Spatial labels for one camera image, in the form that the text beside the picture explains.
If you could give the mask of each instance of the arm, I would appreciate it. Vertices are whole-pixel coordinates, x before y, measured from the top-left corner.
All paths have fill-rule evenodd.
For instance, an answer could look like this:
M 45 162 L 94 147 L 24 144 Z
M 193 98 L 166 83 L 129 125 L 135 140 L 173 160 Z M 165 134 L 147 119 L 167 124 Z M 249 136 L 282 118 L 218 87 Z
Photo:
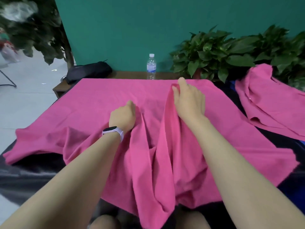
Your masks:
M 197 138 L 225 207 L 237 228 L 303 228 L 305 216 L 250 165 L 204 116 L 204 95 L 179 79 L 177 112 Z
M 134 124 L 135 106 L 131 101 L 111 113 L 109 127 L 117 126 L 126 133 Z M 87 228 L 119 144 L 117 132 L 103 135 L 27 200 L 0 228 Z

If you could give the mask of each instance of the water bottle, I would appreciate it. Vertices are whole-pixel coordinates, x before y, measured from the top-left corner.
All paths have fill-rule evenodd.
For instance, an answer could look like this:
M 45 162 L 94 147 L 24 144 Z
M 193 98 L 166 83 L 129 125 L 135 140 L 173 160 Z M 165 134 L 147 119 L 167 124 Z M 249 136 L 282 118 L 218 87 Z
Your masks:
M 149 54 L 149 60 L 147 61 L 147 79 L 156 78 L 156 68 L 155 54 Z

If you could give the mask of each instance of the pink cloth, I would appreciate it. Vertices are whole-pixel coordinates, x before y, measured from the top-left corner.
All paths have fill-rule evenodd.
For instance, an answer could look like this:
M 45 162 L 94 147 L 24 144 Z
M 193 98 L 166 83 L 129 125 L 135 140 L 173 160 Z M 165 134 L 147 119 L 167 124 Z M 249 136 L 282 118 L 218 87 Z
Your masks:
M 250 68 L 235 89 L 254 126 L 305 141 L 305 93 L 274 79 L 272 66 Z
M 173 82 L 83 79 L 29 127 L 16 130 L 6 162 L 54 152 L 68 164 L 100 137 L 110 112 L 130 99 L 138 106 L 136 124 L 119 146 L 102 198 L 151 229 L 161 228 L 176 204 L 221 201 L 198 142 L 177 115 Z M 291 173 L 298 164 L 292 150 L 276 148 L 212 82 L 188 82 L 206 95 L 212 124 L 272 184 Z

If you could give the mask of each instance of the hand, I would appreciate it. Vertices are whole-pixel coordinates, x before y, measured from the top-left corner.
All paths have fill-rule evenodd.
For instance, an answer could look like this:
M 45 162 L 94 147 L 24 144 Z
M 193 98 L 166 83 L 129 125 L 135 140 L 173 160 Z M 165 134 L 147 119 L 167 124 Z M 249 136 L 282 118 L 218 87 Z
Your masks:
M 135 125 L 135 104 L 129 100 L 125 106 L 119 107 L 110 114 L 109 127 L 117 126 L 124 135 Z
M 178 88 L 173 86 L 173 97 L 176 110 L 180 118 L 190 128 L 191 124 L 197 122 L 204 116 L 205 97 L 196 87 L 187 84 L 184 78 L 179 78 L 180 93 Z

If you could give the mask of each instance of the black bag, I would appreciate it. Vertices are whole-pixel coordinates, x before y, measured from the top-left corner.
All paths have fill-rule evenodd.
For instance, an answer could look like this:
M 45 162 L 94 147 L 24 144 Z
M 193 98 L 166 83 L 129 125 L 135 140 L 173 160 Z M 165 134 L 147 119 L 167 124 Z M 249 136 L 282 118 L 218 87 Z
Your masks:
M 87 65 L 73 66 L 68 70 L 65 80 L 73 84 L 82 78 L 106 78 L 112 73 L 111 67 L 105 62 L 96 62 Z

